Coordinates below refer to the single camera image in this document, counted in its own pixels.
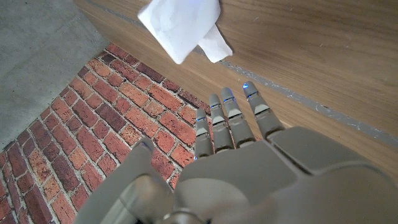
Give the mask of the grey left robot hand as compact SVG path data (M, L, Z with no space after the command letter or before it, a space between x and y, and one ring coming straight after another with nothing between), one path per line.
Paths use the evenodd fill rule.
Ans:
M144 138L90 195L76 223L396 223L397 184L344 145L285 128L243 85L256 140L229 88L196 112L195 157L171 187Z

